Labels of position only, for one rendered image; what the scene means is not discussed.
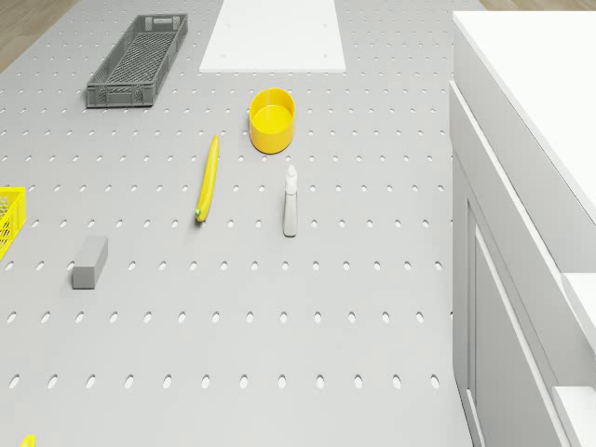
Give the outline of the white board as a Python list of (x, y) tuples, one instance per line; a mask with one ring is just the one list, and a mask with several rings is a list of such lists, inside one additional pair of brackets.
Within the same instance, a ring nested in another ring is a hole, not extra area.
[(342, 73), (334, 0), (223, 0), (201, 73)]

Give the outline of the small white bottle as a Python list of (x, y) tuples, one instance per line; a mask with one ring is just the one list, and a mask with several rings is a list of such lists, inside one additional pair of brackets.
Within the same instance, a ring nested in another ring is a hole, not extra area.
[(285, 180), (285, 205), (283, 215), (283, 233), (286, 237), (297, 235), (297, 170), (293, 165), (288, 167)]

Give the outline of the yellow basket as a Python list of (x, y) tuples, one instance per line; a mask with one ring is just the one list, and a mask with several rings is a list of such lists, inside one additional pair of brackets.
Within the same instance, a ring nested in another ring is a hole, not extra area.
[(0, 187), (0, 260), (26, 219), (24, 187)]

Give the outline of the dark grey basket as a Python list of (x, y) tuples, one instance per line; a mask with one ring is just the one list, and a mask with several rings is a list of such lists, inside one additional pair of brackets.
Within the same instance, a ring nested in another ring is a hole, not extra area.
[(89, 79), (87, 107), (153, 106), (187, 35), (187, 18), (137, 16)]

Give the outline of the banana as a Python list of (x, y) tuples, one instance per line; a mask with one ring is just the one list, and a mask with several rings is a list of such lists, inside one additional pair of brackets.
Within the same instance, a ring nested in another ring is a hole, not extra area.
[(210, 144), (209, 154), (205, 165), (203, 182), (201, 185), (200, 195), (195, 210), (196, 221), (198, 223), (205, 222), (210, 211), (210, 204), (215, 188), (219, 151), (220, 140), (219, 136), (215, 135)]

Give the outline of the yellow bowl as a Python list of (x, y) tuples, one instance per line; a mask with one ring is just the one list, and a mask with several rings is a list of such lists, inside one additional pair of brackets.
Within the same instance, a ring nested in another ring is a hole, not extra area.
[(282, 88), (261, 91), (250, 106), (250, 137), (253, 146), (273, 155), (287, 148), (294, 135), (295, 104)]

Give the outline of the grey cube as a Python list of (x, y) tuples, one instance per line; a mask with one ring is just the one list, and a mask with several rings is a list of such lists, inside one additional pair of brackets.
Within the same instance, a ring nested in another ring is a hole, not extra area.
[(74, 258), (74, 289), (94, 289), (108, 256), (108, 237), (87, 237)]

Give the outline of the white cabinet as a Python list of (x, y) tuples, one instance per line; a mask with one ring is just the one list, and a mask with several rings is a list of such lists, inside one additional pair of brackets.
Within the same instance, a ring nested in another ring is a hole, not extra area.
[(454, 24), (453, 366), (473, 443), (596, 447), (596, 12)]

